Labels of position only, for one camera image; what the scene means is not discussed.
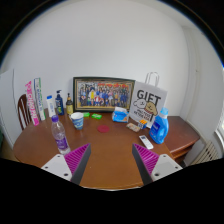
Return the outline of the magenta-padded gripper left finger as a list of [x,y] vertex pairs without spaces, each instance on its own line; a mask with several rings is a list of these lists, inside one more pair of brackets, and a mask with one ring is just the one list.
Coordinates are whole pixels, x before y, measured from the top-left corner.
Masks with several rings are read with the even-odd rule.
[[66,155],[56,154],[42,169],[79,185],[90,155],[91,145],[85,144]]

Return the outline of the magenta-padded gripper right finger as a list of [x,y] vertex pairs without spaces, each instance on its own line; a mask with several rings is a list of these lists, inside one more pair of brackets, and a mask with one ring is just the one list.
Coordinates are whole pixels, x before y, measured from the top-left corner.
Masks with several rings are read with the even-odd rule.
[[182,169],[182,167],[167,154],[158,155],[138,144],[132,145],[132,154],[144,185]]

